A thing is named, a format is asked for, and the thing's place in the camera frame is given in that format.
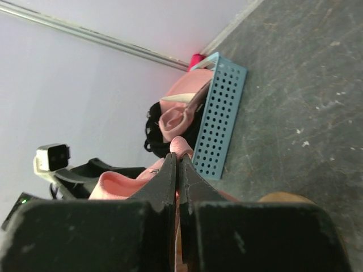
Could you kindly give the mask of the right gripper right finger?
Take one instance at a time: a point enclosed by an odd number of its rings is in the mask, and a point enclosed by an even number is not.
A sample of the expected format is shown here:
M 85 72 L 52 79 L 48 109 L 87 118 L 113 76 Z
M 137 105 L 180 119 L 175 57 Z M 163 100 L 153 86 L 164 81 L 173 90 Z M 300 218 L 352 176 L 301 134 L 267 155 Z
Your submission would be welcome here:
M 303 202 L 233 202 L 179 163 L 180 233 L 189 271 L 351 271 L 330 216 Z

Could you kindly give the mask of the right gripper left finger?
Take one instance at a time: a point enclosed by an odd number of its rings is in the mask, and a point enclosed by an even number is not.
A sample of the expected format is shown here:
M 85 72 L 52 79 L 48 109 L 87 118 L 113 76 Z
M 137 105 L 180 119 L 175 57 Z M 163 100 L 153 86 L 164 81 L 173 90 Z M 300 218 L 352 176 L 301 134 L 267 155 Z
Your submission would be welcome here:
M 11 218 L 2 271 L 173 271 L 176 156 L 126 200 L 33 200 Z

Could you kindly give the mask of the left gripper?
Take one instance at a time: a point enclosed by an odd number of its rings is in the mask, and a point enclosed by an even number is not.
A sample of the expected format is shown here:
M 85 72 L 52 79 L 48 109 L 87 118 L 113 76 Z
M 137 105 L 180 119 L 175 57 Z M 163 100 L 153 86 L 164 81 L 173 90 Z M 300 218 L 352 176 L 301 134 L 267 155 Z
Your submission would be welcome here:
M 104 172 L 116 172 L 135 179 L 145 169 L 145 167 L 114 167 L 98 158 L 93 158 L 86 164 L 54 171 L 55 180 L 50 185 L 50 194 L 53 199 L 58 198 L 58 193 L 62 195 L 61 199 L 88 199 Z

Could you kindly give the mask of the pink cap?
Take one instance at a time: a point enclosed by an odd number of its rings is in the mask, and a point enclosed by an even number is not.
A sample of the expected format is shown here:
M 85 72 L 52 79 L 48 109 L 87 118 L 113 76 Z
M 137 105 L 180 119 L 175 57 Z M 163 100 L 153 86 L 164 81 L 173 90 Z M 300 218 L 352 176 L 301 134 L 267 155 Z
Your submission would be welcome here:
M 164 142 L 181 136 L 192 124 L 198 107 L 209 91 L 213 72 L 196 69 L 183 75 L 159 101 L 158 121 Z
M 171 142 L 171 147 L 167 147 L 166 154 L 174 152 L 177 159 L 182 158 L 184 155 L 188 155 L 190 158 L 193 155 L 193 149 L 187 144 L 187 141 L 182 137 L 176 137 Z M 89 199 L 101 199 L 101 200 L 126 200 L 131 199 L 136 193 L 140 193 L 141 189 L 146 189 L 146 185 L 150 183 L 150 180 L 157 176 L 162 166 L 166 166 L 165 158 L 161 158 L 156 161 L 152 166 L 141 172 L 136 178 L 132 179 L 127 177 L 126 174 L 117 173 L 114 171 L 106 171 L 100 175 L 98 182 L 93 189 Z M 223 191 L 217 191 L 224 198 L 236 202 L 237 200 L 232 196 L 226 194 Z M 187 264 L 182 262 L 182 245 L 181 245 L 181 230 L 180 230 L 180 216 L 179 208 L 176 204 L 176 211 L 172 211 L 171 215 L 176 216 L 175 223 L 172 223 L 171 227 L 171 248 L 168 245 L 167 257 L 171 257 L 171 271 L 187 271 Z M 101 264 L 100 268 L 96 268 L 95 271 L 121 271 L 121 268 L 126 268 L 126 264 L 121 264 L 121 253 L 116 253 L 116 250 L 111 250 L 110 253 L 106 253 L 105 257 L 97 257 Z M 116 261 L 116 268 L 111 268 L 111 261 Z M 238 271 L 237 260 L 225 260 L 221 262 L 221 267 L 217 271 Z

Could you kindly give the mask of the black and tan hat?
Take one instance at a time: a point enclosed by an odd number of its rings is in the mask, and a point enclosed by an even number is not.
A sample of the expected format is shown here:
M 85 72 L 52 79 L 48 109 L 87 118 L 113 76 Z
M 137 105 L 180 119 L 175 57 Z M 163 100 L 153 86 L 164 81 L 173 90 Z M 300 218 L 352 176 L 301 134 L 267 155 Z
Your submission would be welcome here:
M 202 102 L 197 108 L 193 122 L 187 130 L 181 135 L 188 144 L 194 148 L 197 141 L 197 136 L 200 130 L 201 118 L 204 114 L 205 102 Z M 170 143 L 164 142 L 161 130 L 158 125 L 161 116 L 161 106 L 157 102 L 152 105 L 147 113 L 147 122 L 145 125 L 146 140 L 144 149 L 147 152 L 153 153 L 158 158 L 165 158 L 170 151 Z

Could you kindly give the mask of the blue perforated plastic basket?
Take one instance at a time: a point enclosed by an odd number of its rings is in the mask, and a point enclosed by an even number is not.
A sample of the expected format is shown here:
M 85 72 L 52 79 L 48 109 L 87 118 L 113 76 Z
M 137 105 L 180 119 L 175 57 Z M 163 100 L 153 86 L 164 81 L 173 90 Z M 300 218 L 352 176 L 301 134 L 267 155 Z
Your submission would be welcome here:
M 192 163 L 204 179 L 219 180 L 243 95 L 247 69 L 218 52 L 192 69 L 213 72 Z

